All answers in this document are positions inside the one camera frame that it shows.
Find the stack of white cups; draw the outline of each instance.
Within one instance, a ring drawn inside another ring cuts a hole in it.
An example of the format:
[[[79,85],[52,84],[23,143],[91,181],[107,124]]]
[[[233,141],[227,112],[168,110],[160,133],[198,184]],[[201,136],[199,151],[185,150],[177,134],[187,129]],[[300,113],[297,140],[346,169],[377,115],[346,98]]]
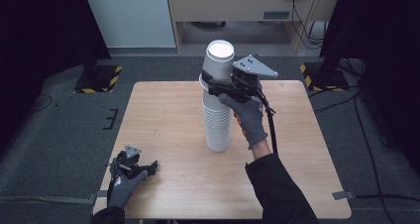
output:
[[[203,69],[213,79],[231,81],[234,47],[222,40],[209,44],[203,63]],[[223,152],[231,140],[232,110],[219,102],[218,97],[208,93],[208,84],[199,77],[203,87],[203,114],[206,128],[207,147],[214,152]]]

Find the human hand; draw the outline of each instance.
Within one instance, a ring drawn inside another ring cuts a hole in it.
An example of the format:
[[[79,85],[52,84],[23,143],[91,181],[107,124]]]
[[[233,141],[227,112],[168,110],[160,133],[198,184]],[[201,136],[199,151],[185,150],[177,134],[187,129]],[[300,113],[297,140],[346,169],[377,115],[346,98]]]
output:
[[[253,99],[240,103],[225,93],[219,95],[219,101],[234,110],[238,124],[247,138],[249,149],[266,138],[267,134],[263,129],[263,105],[261,103]]]
[[[118,168],[116,170],[117,175],[112,187],[111,197],[108,202],[108,206],[117,206],[122,209],[126,206],[130,197],[133,195],[136,187],[146,179],[148,176],[148,171],[145,169],[139,173],[136,177],[128,179],[126,175],[120,171]]]

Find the wooden table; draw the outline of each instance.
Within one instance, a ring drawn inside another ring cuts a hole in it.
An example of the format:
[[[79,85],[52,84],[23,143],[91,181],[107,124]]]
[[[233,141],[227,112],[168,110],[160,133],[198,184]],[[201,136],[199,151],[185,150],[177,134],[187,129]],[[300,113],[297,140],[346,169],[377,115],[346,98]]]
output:
[[[262,81],[274,115],[279,156],[318,218],[349,218],[318,122],[300,81]],[[141,148],[139,165],[158,160],[157,174],[136,190],[126,217],[141,219],[260,219],[244,166],[253,161],[236,119],[230,147],[210,151],[205,143],[202,88],[198,81],[138,82],[134,86],[110,161],[125,145]],[[263,125],[269,131],[266,115]],[[101,190],[108,188],[107,170]],[[106,207],[97,199],[94,213]]]

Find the black curtain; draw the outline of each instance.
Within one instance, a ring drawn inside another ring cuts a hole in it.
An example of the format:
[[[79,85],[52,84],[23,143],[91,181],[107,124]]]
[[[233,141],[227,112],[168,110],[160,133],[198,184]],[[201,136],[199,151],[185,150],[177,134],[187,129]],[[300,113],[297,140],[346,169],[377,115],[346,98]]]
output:
[[[419,0],[338,0],[321,56],[366,62],[360,81],[390,146],[420,173]]]
[[[0,0],[0,154],[47,77],[101,58],[110,55],[87,0]]]

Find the hazard tape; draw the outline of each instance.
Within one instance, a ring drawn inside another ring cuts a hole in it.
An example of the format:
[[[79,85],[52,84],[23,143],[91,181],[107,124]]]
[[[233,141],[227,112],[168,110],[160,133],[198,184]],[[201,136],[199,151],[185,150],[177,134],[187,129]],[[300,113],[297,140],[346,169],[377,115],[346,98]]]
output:
[[[301,64],[300,65],[300,71],[303,74],[303,78],[305,79],[306,82],[306,86],[308,87],[308,89],[310,91],[314,90],[314,91],[337,91],[337,92],[341,92],[341,91],[346,91],[347,87],[340,87],[340,86],[315,86],[312,83],[312,79],[308,73],[308,70],[306,69],[305,64]]]
[[[80,89],[74,89],[75,93],[95,93],[95,92],[110,92],[115,84],[117,83],[118,77],[120,76],[121,69],[123,69],[122,66],[117,66],[115,68],[114,75],[112,76],[111,81],[109,82],[108,87],[103,88],[91,88],[91,87],[85,87]]]

